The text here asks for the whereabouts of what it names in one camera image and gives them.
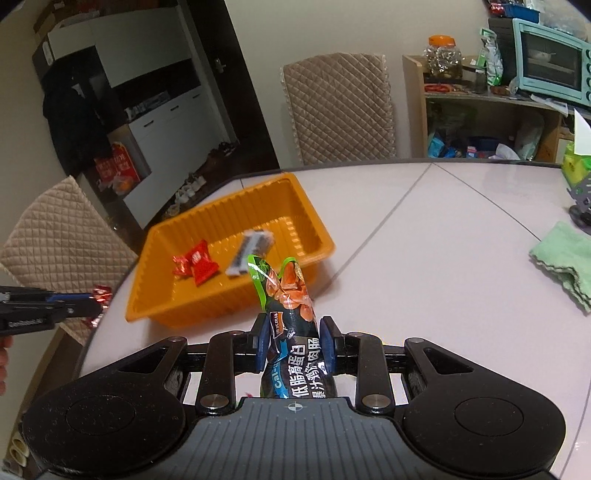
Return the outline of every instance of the white table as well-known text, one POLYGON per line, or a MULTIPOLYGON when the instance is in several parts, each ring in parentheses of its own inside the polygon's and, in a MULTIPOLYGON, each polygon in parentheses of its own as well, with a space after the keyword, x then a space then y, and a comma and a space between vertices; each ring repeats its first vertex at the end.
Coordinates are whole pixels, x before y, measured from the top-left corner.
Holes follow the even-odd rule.
MULTIPOLYGON (((366 331, 390 345, 424 337, 546 395, 567 424, 552 472, 586 479, 590 319, 528 257, 558 220, 569 221, 561 171, 411 163, 296 175, 336 244, 311 289, 317 317, 329 314, 341 331, 366 331)), ((207 201, 265 179, 236 180, 207 201)), ((102 319, 82 374, 170 335, 202 343, 218 332, 249 330, 258 313, 250 308, 180 331, 149 320, 127 323, 133 280, 132 273, 102 319)), ((187 401, 196 395, 194 377, 187 401)), ((400 379, 392 377, 402 403, 400 379)), ((256 375, 237 377, 237 397, 257 395, 258 382, 256 375)), ((337 388, 352 395, 354 380, 337 377, 337 388)))

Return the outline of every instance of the tissue box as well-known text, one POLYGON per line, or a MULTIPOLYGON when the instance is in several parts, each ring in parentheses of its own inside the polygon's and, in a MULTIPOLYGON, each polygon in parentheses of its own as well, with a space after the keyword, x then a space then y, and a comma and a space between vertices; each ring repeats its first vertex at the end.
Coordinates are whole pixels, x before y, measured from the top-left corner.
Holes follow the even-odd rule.
POLYGON ((582 181, 591 171, 591 157, 576 155, 574 153, 574 142, 566 146, 564 161, 562 163, 562 173, 564 178, 573 187, 582 181))

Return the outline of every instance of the human hand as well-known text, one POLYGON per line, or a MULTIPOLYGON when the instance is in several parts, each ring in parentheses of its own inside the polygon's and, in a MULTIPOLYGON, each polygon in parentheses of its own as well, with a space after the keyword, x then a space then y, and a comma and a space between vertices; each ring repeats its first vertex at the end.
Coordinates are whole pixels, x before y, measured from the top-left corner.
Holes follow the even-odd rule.
POLYGON ((7 348, 12 346, 14 339, 12 337, 0 337, 0 396, 6 391, 6 365, 8 365, 7 348))

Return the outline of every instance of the door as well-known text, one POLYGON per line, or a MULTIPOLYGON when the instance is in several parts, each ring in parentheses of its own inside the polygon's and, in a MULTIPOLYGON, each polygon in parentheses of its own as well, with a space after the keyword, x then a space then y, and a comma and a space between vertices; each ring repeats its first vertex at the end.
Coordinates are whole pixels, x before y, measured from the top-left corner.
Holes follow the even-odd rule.
POLYGON ((224 0, 187 0, 223 103, 240 143, 271 139, 224 0))

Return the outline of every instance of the blue box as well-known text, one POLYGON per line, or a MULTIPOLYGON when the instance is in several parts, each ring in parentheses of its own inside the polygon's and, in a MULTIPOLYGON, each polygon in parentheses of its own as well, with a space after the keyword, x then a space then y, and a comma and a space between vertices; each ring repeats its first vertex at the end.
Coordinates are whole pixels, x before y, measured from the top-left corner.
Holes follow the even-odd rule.
POLYGON ((505 4, 505 16, 507 18, 520 18, 532 23, 540 23, 540 12, 521 5, 505 4))

